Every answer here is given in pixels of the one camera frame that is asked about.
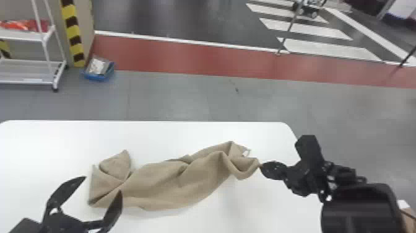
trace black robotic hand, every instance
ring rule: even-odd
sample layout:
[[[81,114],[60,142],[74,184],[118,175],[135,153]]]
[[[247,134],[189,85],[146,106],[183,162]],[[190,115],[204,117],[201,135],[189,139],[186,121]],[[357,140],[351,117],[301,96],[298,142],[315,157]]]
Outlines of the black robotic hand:
[[[62,211],[62,204],[68,200],[84,180],[85,177],[77,177],[59,186],[46,202],[41,223],[25,218],[10,233],[87,233],[94,229],[99,229],[97,233],[110,231],[123,211],[123,196],[120,191],[108,207],[102,220],[82,222],[64,214]]]
[[[355,169],[325,161],[314,135],[303,135],[295,147],[301,160],[294,166],[272,161],[260,169],[266,178],[283,180],[296,195],[318,195],[323,203],[323,233],[405,232],[396,197],[388,185],[367,183]]]

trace yellow and black striped pillar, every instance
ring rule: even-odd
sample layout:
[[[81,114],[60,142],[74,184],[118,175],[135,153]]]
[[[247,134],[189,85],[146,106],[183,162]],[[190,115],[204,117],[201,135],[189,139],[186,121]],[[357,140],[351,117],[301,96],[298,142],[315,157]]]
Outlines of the yellow and black striped pillar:
[[[12,58],[10,48],[4,40],[0,40],[0,55],[5,58]]]
[[[84,47],[82,46],[81,30],[78,25],[77,10],[74,0],[61,0],[62,17],[65,21],[68,38],[75,67],[85,66]]]

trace fabric fold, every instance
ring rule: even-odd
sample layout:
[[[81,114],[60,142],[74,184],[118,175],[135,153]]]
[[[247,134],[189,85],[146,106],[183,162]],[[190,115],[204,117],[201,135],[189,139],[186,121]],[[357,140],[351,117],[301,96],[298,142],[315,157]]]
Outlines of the fabric fold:
[[[93,166],[89,205],[107,208],[121,190],[124,206],[148,211],[189,206],[209,196],[230,175],[238,180],[250,177],[260,163],[245,157],[246,151],[230,141],[136,170],[123,151]]]

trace floor marking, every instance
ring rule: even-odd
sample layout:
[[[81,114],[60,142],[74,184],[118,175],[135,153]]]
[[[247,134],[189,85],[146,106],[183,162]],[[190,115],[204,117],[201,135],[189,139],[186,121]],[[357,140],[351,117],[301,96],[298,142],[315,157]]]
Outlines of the floor marking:
[[[286,39],[285,47],[289,52],[323,55],[336,58],[352,58],[360,60],[381,61],[376,55],[365,48],[333,45],[320,42]]]
[[[292,7],[292,5],[293,5],[292,1],[283,1],[283,0],[254,0],[254,1],[271,3],[271,4],[280,5],[280,6],[287,6],[287,7]]]
[[[279,8],[274,8],[274,7],[269,7],[269,6],[260,6],[260,5],[250,4],[250,3],[247,3],[246,5],[248,6],[248,8],[251,9],[251,11],[257,12],[257,13],[277,15],[277,16],[289,17],[289,18],[292,18],[295,15],[295,13],[293,13],[290,10],[279,9]],[[297,19],[321,22],[325,24],[328,23],[328,21],[324,20],[324,18],[322,18],[321,16],[317,16],[317,18],[315,19],[312,19],[307,16],[298,16]]]
[[[289,22],[273,20],[273,19],[260,18],[260,20],[261,22],[264,23],[264,25],[268,29],[272,29],[272,30],[286,31],[290,25]],[[331,38],[338,38],[338,39],[344,39],[344,40],[352,40],[351,37],[349,37],[344,32],[338,29],[330,29],[327,27],[318,27],[318,26],[305,25],[305,24],[293,24],[291,32],[303,33],[303,34],[308,34],[308,35],[317,35],[320,37],[331,37]]]
[[[358,23],[357,21],[351,19],[349,16],[341,13],[340,11],[336,9],[326,9],[328,12],[333,14],[334,16],[338,17],[340,20],[344,21],[345,23],[351,25],[353,28],[360,31],[362,34],[366,35],[367,37],[371,38],[373,41],[378,43],[379,45],[383,46],[385,49],[389,50],[396,56],[400,57],[401,59],[404,59],[408,52],[403,50],[402,48],[398,47],[397,45],[391,43],[390,41],[386,40],[382,36],[378,35],[377,33],[373,32],[372,30],[366,28],[362,24]],[[408,63],[410,64],[416,64],[416,58],[414,56],[411,56],[408,60]]]
[[[185,39],[176,39],[176,38],[167,38],[167,37],[155,37],[151,35],[138,35],[130,33],[121,33],[121,32],[109,32],[96,30],[96,35],[105,35],[110,37],[124,37],[124,38],[133,38],[133,39],[142,39],[142,40],[156,40],[161,42],[176,42],[176,43],[185,43],[190,45],[205,45],[205,46],[214,46],[222,48],[235,48],[239,50],[254,50],[254,51],[265,51],[265,52],[277,52],[275,48],[264,48],[256,46],[244,46],[244,45],[231,45],[226,43],[216,43],[216,42],[200,42],[197,40],[185,40]]]

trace red stripe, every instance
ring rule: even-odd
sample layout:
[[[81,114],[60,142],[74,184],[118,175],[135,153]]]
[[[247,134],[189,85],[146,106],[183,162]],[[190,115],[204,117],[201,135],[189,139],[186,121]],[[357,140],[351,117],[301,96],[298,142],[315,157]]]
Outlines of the red stripe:
[[[416,89],[416,68],[310,55],[96,35],[92,54],[129,71],[205,74]]]

